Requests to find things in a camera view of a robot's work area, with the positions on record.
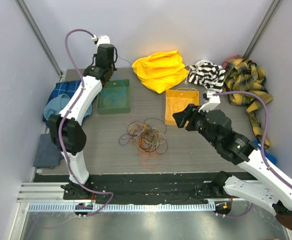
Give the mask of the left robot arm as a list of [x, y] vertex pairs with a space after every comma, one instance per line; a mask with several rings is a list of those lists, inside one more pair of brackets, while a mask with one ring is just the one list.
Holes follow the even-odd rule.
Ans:
[[95, 61], [84, 70], [80, 86], [73, 97], [59, 113], [49, 117], [52, 142], [66, 160], [70, 181], [77, 184], [75, 194], [83, 200], [91, 196], [92, 187], [86, 183], [89, 173], [83, 149], [87, 137], [82, 129], [82, 122], [92, 101], [116, 70], [115, 54], [116, 48], [113, 44], [97, 44]]

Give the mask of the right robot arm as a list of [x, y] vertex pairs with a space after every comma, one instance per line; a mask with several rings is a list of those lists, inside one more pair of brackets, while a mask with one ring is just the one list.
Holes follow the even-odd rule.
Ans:
[[221, 110], [204, 112], [193, 104], [174, 113], [173, 118], [179, 128], [199, 132], [223, 159], [263, 184], [258, 187], [245, 183], [221, 171], [211, 186], [216, 197], [228, 194], [245, 199], [273, 214], [279, 223], [292, 231], [292, 179], [268, 159], [263, 159], [263, 151], [252, 141], [233, 131], [231, 119]]

